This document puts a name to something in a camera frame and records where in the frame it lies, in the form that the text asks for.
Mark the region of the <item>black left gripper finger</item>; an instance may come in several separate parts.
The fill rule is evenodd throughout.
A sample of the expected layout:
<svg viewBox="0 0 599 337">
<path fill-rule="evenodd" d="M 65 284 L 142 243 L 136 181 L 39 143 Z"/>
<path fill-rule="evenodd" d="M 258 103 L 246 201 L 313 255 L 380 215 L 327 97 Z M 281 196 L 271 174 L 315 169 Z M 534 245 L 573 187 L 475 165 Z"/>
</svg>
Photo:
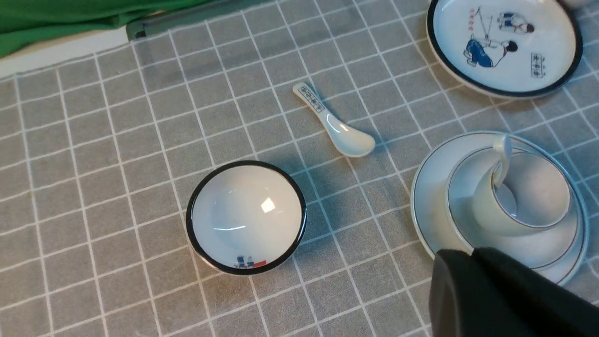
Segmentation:
<svg viewBox="0 0 599 337">
<path fill-rule="evenodd" d="M 596 337 L 595 305 L 495 248 L 441 249 L 429 315 L 435 337 Z"/>
</svg>

